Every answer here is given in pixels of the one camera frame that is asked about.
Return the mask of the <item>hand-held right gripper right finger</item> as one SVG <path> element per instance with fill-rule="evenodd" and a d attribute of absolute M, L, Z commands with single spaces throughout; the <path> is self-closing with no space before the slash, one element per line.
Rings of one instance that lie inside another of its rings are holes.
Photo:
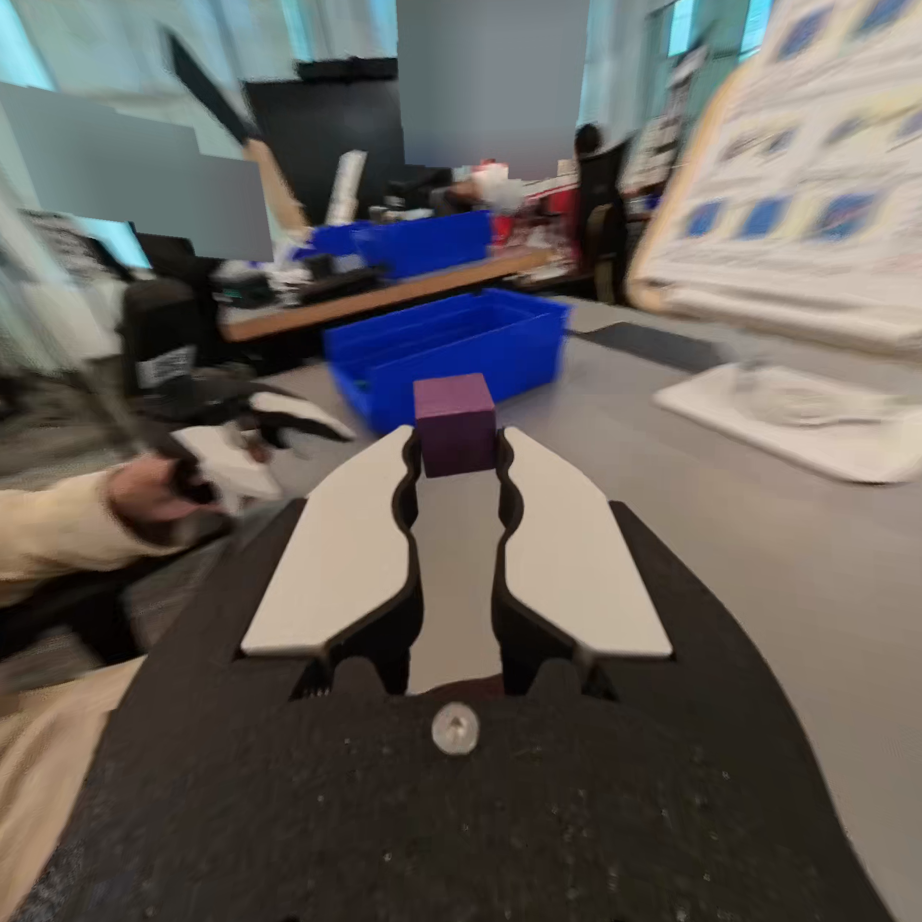
<path fill-rule="evenodd" d="M 507 695 L 563 660 L 583 688 L 615 659 L 667 662 L 674 647 L 605 493 L 521 429 L 497 436 L 502 534 L 491 627 Z"/>

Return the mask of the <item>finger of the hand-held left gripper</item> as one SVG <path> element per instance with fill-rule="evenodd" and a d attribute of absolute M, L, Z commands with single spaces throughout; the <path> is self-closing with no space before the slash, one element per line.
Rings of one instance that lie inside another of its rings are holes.
<path fill-rule="evenodd" d="M 248 404 L 257 428 L 267 442 L 284 442 L 284 431 L 332 442 L 353 442 L 356 433 L 316 404 L 283 393 L 253 393 Z"/>
<path fill-rule="evenodd" d="M 236 425 L 197 425 L 171 432 L 171 446 L 190 460 L 225 513 L 243 513 L 256 502 L 280 501 L 283 491 L 267 466 L 252 458 Z"/>

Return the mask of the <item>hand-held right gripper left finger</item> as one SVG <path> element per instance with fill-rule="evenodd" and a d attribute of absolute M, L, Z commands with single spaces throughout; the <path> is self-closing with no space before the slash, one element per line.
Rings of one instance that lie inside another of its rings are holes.
<path fill-rule="evenodd" d="M 424 599 L 417 542 L 421 446 L 401 425 L 330 473 L 303 510 L 240 644 L 250 659 L 302 659 L 328 685 L 365 658 L 404 695 Z"/>

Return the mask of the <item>purple wooden cube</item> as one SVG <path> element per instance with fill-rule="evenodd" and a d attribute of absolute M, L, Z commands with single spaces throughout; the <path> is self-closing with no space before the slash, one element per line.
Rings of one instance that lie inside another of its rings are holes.
<path fill-rule="evenodd" d="M 427 478 L 496 467 L 496 410 L 482 374 L 416 381 L 413 398 L 415 429 Z"/>

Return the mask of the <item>blue plastic bin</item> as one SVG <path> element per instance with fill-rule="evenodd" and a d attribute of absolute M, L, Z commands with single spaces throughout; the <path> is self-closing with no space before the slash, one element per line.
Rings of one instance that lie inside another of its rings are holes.
<path fill-rule="evenodd" d="M 417 381 L 482 374 L 496 403 L 559 375 L 570 306 L 487 289 L 324 332 L 340 394 L 377 435 L 415 421 Z"/>
<path fill-rule="evenodd" d="M 289 259 L 299 261 L 313 255 L 328 255 L 334 259 L 357 258 L 363 260 L 359 250 L 359 234 L 372 226 L 367 220 L 349 224 L 312 228 L 309 237 L 290 249 Z"/>
<path fill-rule="evenodd" d="M 356 223 L 352 241 L 358 256 L 383 279 L 412 279 L 487 259 L 491 214 L 475 210 L 385 224 Z"/>

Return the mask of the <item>person's left hand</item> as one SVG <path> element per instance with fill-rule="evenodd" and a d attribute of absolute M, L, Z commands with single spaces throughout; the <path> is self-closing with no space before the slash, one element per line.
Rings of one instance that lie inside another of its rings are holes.
<path fill-rule="evenodd" d="M 146 544 L 191 547 L 227 529 L 227 517 L 217 505 L 195 503 L 175 491 L 177 467 L 177 459 L 143 454 L 107 476 L 109 510 Z"/>

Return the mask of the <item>long wooden table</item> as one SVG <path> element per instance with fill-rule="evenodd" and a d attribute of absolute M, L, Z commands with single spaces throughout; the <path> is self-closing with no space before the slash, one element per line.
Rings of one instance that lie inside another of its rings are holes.
<path fill-rule="evenodd" d="M 404 279 L 393 284 L 321 303 L 297 307 L 266 307 L 258 310 L 223 308 L 218 329 L 224 340 L 241 344 L 291 331 L 318 328 L 334 321 L 412 303 L 426 303 L 454 292 L 489 286 L 497 280 L 550 264 L 550 248 L 516 246 L 502 248 L 489 258 L 443 271 Z"/>

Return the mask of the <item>tan angled board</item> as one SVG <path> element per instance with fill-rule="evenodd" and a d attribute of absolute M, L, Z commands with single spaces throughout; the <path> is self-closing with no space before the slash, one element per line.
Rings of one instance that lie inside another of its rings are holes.
<path fill-rule="evenodd" d="M 312 226 L 269 145 L 244 121 L 180 37 L 166 27 L 160 27 L 159 31 L 169 72 L 237 142 L 244 159 L 256 165 L 264 199 L 276 223 L 289 236 L 305 239 Z"/>

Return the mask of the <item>white printed card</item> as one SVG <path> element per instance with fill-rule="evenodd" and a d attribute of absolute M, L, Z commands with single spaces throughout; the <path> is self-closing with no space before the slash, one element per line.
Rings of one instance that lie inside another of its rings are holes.
<path fill-rule="evenodd" d="M 329 197 L 326 226 L 349 225 L 355 220 L 366 158 L 367 152 L 358 149 L 340 156 Z"/>

